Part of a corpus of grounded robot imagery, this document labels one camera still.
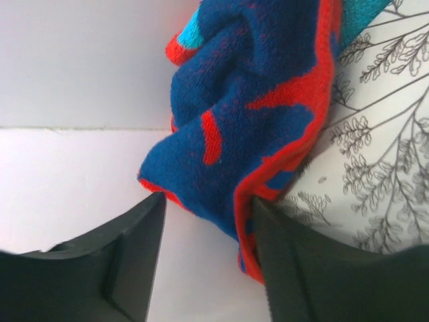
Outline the floral table mat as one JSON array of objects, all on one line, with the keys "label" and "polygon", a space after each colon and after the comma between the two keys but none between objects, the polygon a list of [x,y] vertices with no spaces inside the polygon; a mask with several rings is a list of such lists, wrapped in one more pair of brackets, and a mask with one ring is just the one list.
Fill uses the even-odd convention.
[{"label": "floral table mat", "polygon": [[278,205],[366,251],[428,242],[427,1],[392,1],[341,53],[326,127]]}]

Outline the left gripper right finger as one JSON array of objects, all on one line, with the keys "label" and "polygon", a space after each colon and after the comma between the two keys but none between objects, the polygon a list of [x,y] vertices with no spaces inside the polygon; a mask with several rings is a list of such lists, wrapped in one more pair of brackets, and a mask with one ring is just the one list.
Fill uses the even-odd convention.
[{"label": "left gripper right finger", "polygon": [[428,246],[366,252],[259,198],[252,215],[273,321],[428,320]]}]

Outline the red blue towel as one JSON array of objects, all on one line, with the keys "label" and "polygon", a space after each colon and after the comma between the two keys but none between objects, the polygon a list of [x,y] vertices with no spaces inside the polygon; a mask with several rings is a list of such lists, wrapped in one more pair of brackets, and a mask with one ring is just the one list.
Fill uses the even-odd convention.
[{"label": "red blue towel", "polygon": [[336,58],[386,1],[201,1],[168,43],[172,132],[138,173],[238,241],[262,281],[251,200],[276,200],[316,143]]}]

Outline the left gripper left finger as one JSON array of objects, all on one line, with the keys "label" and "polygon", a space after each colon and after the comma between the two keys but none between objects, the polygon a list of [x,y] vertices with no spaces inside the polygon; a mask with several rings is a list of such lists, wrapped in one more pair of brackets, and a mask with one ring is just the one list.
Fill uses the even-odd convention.
[{"label": "left gripper left finger", "polygon": [[154,193],[47,252],[2,252],[1,320],[145,321],[165,214]]}]

